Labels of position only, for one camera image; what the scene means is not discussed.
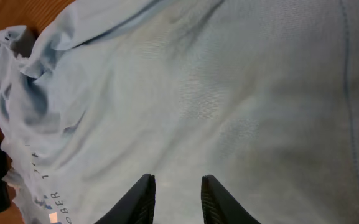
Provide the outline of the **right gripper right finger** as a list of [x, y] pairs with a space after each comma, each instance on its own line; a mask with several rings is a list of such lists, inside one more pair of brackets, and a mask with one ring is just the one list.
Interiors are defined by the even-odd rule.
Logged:
[[201, 204], [204, 224], [260, 224], [213, 175], [202, 177]]

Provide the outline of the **light blue printed t-shirt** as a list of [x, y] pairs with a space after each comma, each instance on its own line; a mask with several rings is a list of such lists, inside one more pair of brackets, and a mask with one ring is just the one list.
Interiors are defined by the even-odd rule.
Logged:
[[0, 30], [5, 180], [94, 223], [145, 173], [155, 223], [214, 175], [261, 223], [359, 223], [359, 0], [75, 1]]

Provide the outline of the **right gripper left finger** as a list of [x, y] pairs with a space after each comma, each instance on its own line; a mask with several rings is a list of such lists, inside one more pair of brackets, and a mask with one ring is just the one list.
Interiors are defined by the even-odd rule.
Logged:
[[144, 174], [95, 224], [153, 224], [156, 180]]

